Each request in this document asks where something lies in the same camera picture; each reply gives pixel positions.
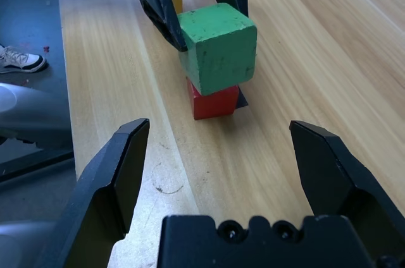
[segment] red block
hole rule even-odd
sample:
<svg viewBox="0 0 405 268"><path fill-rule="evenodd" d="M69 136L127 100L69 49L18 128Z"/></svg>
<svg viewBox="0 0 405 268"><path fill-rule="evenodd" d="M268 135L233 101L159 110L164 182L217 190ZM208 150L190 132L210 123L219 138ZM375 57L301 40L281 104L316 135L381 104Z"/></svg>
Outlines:
<svg viewBox="0 0 405 268"><path fill-rule="evenodd" d="M215 118L234 113L239 95L238 86L202 96L187 78L194 119Z"/></svg>

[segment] wooden table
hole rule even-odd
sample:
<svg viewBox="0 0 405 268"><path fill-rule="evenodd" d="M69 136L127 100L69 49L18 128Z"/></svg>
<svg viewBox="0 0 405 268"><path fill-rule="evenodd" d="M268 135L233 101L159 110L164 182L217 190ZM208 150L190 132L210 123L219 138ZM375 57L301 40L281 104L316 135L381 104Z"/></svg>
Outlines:
<svg viewBox="0 0 405 268"><path fill-rule="evenodd" d="M194 121L178 53L138 0L60 0L77 174L121 124L151 120L131 232L110 267L154 267L167 214L299 226L311 209L292 119L340 135L405 214L404 2L249 0L259 31L241 86L249 106Z"/></svg>

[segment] shoe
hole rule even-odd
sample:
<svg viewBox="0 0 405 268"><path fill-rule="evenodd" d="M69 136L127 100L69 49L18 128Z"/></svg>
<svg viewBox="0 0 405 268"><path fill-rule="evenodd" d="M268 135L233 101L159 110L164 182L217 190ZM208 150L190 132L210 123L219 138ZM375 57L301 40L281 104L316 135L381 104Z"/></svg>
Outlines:
<svg viewBox="0 0 405 268"><path fill-rule="evenodd" d="M45 66L41 55L21 53L11 47L0 45L0 74L9 72L33 73Z"/></svg>

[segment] green block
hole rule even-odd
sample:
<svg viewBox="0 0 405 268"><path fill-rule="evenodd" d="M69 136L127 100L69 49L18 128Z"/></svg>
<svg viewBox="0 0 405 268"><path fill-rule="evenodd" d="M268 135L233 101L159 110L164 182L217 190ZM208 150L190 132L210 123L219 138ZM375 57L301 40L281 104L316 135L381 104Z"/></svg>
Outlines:
<svg viewBox="0 0 405 268"><path fill-rule="evenodd" d="M221 3L181 13L178 20L188 48L180 62L201 95L252 78L258 31L248 17Z"/></svg>

